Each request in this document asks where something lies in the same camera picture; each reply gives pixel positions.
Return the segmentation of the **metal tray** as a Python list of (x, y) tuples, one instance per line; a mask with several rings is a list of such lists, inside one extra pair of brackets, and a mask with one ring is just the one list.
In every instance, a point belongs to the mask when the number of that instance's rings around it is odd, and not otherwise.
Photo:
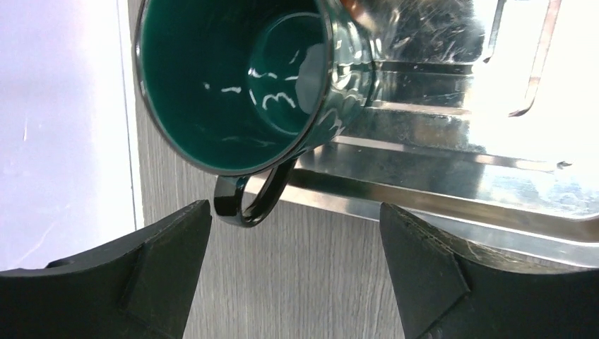
[(598, 2), (346, 1), (365, 112), (303, 155), (283, 200), (392, 203), (471, 244), (598, 265)]

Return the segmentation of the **dark green mug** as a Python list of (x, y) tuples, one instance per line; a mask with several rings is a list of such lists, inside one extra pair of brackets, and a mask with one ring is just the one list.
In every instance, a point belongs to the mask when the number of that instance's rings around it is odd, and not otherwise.
[(134, 54), (154, 124), (217, 176), (214, 209), (240, 227), (270, 214), (298, 157), (374, 87), (368, 36), (341, 1), (144, 1)]

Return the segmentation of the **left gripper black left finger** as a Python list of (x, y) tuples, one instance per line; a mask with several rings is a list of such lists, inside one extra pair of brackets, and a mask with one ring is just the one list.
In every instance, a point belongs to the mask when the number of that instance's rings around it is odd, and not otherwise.
[(210, 237), (195, 201), (40, 269), (1, 273), (2, 338), (181, 338)]

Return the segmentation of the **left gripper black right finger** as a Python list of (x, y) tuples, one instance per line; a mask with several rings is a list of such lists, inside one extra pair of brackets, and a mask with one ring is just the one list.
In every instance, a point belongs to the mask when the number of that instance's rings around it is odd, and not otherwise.
[(383, 203), (379, 230), (407, 338), (597, 338), (598, 271), (526, 261)]

